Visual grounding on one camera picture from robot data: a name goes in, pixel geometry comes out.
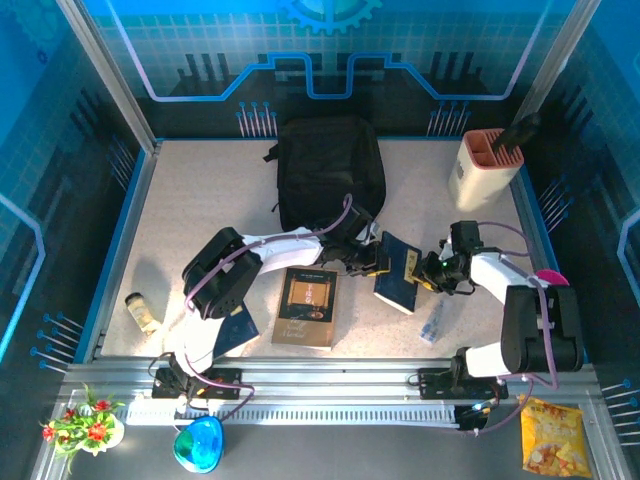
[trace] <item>blue book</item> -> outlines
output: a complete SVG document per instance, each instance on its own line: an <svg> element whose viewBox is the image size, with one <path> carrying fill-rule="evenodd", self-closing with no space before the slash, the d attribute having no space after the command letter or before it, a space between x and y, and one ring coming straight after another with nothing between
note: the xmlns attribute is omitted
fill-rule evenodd
<svg viewBox="0 0 640 480"><path fill-rule="evenodd" d="M260 335L258 328L253 323L247 306L243 303L240 312L235 315L232 313L222 321L216 344L213 347L213 359L229 353L258 335Z"/></svg>
<svg viewBox="0 0 640 480"><path fill-rule="evenodd" d="M422 252L397 239L389 232L382 234L382 248L389 255L390 269L376 277L373 294L401 312L411 315L416 308L418 282L413 270Z"/></svg>

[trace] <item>pink object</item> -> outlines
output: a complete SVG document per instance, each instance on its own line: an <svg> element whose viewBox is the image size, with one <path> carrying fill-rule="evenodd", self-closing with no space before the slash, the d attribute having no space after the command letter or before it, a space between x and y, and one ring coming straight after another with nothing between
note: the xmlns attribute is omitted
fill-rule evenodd
<svg viewBox="0 0 640 480"><path fill-rule="evenodd" d="M551 270L550 268L545 268L544 270L538 270L536 275L541 280L545 282L549 282L551 285L569 285L569 280L564 278L560 272L556 272L555 270Z"/></svg>

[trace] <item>black backpack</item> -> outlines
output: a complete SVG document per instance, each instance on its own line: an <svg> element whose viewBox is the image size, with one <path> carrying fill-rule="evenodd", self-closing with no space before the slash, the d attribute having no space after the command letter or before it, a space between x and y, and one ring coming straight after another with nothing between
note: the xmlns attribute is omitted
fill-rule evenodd
<svg viewBox="0 0 640 480"><path fill-rule="evenodd" d="M347 193L374 219L386 197L373 127L355 116L299 118L278 134L264 157L278 159L278 202L284 231L326 226Z"/></svg>

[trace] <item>backpack strap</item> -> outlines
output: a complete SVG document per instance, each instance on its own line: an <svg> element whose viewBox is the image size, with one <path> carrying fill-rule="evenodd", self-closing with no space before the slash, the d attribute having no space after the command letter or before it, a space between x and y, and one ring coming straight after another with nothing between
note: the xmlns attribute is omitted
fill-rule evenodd
<svg viewBox="0 0 640 480"><path fill-rule="evenodd" d="M269 149L269 154L262 157L262 159L269 163L271 160L277 160L278 159L278 144L276 143L273 147L271 147Z"/></svg>

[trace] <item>flower pot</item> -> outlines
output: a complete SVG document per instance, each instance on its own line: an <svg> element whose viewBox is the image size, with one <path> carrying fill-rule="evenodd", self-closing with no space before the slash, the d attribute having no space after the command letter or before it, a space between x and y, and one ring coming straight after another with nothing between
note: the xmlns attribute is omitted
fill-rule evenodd
<svg viewBox="0 0 640 480"><path fill-rule="evenodd" d="M106 452L110 448L117 446L122 441L124 438L124 423L118 420L113 414L111 414L111 418L113 419L114 430L109 441L104 445L101 445L100 448L89 448L86 445L83 445L82 450L93 453L93 455L96 456L100 452Z"/></svg>

